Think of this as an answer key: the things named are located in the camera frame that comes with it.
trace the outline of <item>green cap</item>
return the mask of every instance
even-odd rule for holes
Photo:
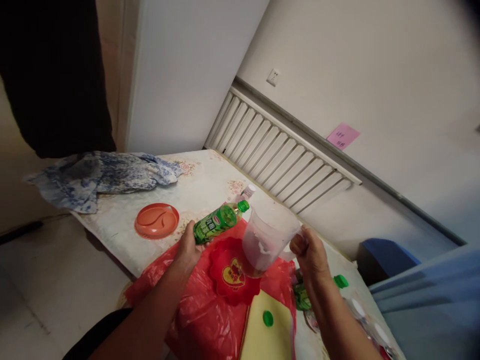
[[[338,286],[339,289],[346,288],[349,285],[349,282],[343,275],[334,276],[333,282]]]
[[[250,209],[250,205],[247,200],[240,201],[237,206],[238,206],[238,210],[240,210],[242,213]]]
[[[268,310],[265,310],[263,312],[263,323],[265,324],[265,326],[267,328],[270,328],[273,326],[274,324],[274,316],[272,315],[272,313]]]

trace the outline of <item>small white bottle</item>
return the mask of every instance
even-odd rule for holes
[[[243,191],[235,197],[234,203],[239,203],[242,200],[249,201],[252,195],[257,191],[257,188],[252,184],[248,185]]]

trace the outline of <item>table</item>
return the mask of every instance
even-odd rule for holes
[[[255,184],[258,188],[250,201],[253,206],[256,202],[272,197],[241,169],[215,150],[162,155],[161,158],[180,163],[184,173],[178,178],[177,183],[131,194],[101,194],[98,196],[97,213],[72,212],[73,216],[135,278],[138,278],[153,260],[180,239],[190,220],[198,221],[222,203],[233,201],[248,184]],[[178,210],[180,215],[175,232],[155,241],[140,237],[134,229],[134,221],[139,211],[152,203],[170,204]],[[246,221],[249,220],[250,210],[243,215],[243,218]],[[365,311],[382,325],[391,339],[394,339],[356,266],[323,236],[320,234],[319,236],[325,244],[332,276],[342,274],[350,284],[349,287],[341,290],[342,296],[347,299],[353,295],[360,298]],[[395,340],[393,344],[400,358],[405,359]],[[297,311],[295,351],[299,360],[328,359],[320,336],[308,328],[301,311]]]

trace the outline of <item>electrical outlet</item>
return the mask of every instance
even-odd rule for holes
[[[279,83],[279,78],[280,71],[278,71],[277,69],[272,69],[270,75],[268,75],[268,77],[266,78],[266,82],[275,87]]]

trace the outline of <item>yellow cutting board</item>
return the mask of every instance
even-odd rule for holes
[[[264,312],[273,315],[273,325],[264,323]],[[291,360],[293,320],[288,307],[266,292],[253,298],[243,334],[240,360]]]

